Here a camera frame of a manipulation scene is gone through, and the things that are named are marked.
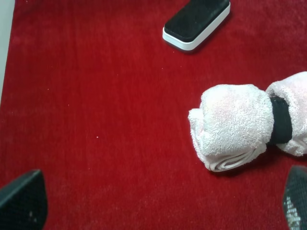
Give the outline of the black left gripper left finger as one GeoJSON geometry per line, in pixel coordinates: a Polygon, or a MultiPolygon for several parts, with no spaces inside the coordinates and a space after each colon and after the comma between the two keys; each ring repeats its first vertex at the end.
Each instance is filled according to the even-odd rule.
{"type": "Polygon", "coordinates": [[[48,215],[44,175],[30,170],[0,189],[2,230],[42,230],[48,215]]]}

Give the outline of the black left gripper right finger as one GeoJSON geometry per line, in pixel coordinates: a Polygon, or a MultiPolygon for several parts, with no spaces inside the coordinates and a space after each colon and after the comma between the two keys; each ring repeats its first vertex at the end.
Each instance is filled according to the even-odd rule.
{"type": "Polygon", "coordinates": [[[290,230],[307,230],[307,168],[291,167],[283,193],[283,213],[290,230]]]}

